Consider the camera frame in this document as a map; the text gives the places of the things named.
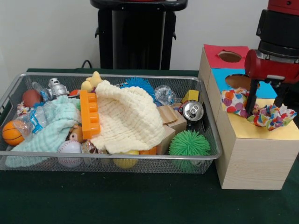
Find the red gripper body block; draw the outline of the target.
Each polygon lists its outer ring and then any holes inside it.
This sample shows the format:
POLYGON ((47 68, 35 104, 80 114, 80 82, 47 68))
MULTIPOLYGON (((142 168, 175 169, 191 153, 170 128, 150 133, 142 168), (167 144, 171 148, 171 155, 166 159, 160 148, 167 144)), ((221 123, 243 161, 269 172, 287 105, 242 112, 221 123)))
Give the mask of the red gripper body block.
POLYGON ((245 74, 253 80, 278 80, 282 83, 299 81, 298 59, 281 58, 251 49, 245 58, 245 74))

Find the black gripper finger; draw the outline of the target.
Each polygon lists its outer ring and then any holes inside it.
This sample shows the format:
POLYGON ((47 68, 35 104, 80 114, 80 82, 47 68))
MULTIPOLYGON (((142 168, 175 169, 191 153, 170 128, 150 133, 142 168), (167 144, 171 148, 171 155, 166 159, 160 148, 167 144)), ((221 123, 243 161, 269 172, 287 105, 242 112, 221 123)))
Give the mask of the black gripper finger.
POLYGON ((277 84, 275 86, 275 92, 277 94, 275 100, 274 100, 274 105, 278 108, 280 108, 283 104, 283 100, 288 92, 290 88, 290 85, 289 84, 277 84))
POLYGON ((256 80, 256 79, 251 80, 249 96, 247 98, 246 107, 245 107, 248 117, 252 115, 252 112, 253 112, 253 109, 254 109, 254 106, 256 103, 256 92, 258 89, 258 85, 259 85, 258 80, 256 80))

